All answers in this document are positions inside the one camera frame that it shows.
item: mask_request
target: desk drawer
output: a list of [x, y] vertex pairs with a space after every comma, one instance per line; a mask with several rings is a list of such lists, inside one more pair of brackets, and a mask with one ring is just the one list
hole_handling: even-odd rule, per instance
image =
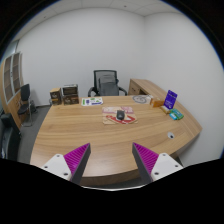
[[128, 95], [139, 95], [140, 88], [134, 83], [130, 82]]

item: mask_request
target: curved desk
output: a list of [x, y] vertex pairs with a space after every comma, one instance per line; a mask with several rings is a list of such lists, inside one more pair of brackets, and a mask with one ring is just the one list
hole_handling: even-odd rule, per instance
[[[152, 82], [133, 81], [145, 93], [165, 99], [166, 92]], [[178, 121], [172, 120], [160, 108], [135, 103], [131, 96], [107, 96], [103, 97], [103, 102], [103, 105], [89, 107], [81, 104], [52, 106], [37, 135], [30, 164], [41, 167], [57, 153], [64, 155], [90, 143], [91, 154], [80, 185], [123, 182], [139, 177], [132, 155], [133, 142], [158, 154], [171, 155], [186, 147], [202, 129], [178, 101], [174, 107], [184, 114]], [[102, 107], [106, 106], [132, 107], [138, 123], [104, 125]], [[175, 138], [168, 138], [168, 132], [173, 132]]]

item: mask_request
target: paper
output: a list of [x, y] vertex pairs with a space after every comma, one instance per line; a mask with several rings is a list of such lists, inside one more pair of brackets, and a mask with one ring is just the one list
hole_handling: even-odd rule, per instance
[[[124, 120], [117, 120], [117, 110], [125, 112]], [[104, 124], [132, 124], [138, 123], [137, 117], [134, 114], [132, 107], [102, 107], [103, 123]]]
[[102, 97], [82, 98], [82, 106], [94, 106], [103, 104]]
[[150, 104], [152, 98], [153, 98], [152, 95], [136, 95], [136, 96], [132, 96], [132, 99], [136, 103], [141, 103], [141, 104]]

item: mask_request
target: white object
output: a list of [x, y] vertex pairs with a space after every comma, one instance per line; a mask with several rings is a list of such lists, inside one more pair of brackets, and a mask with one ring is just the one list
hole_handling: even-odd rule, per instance
[[152, 169], [151, 177], [156, 181], [181, 169], [183, 167], [172, 157], [167, 153], [161, 153]]
[[53, 156], [47, 163], [45, 163], [41, 169], [48, 171], [58, 177], [61, 177], [65, 180], [71, 179], [71, 171], [64, 159], [64, 156], [61, 154], [56, 154]]

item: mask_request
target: white wall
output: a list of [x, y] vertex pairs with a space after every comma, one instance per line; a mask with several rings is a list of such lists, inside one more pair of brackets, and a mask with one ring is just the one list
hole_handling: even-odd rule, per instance
[[181, 155], [186, 167], [218, 159], [224, 146], [224, 74], [206, 37], [185, 16], [160, 13], [141, 17], [116, 9], [82, 9], [53, 17], [19, 42], [24, 83], [35, 104], [46, 105], [49, 91], [79, 84], [93, 86], [93, 70], [115, 69], [120, 86], [130, 78], [149, 79], [178, 94], [203, 127]]
[[49, 105], [49, 91], [78, 84], [87, 97], [93, 70], [117, 70], [128, 91], [130, 77], [142, 74], [144, 18], [116, 9], [82, 9], [55, 16], [19, 42], [24, 84], [30, 83], [37, 106]]
[[184, 166], [219, 159], [224, 146], [224, 74], [208, 39], [185, 16], [146, 17], [146, 78], [178, 101], [203, 130], [179, 156]]

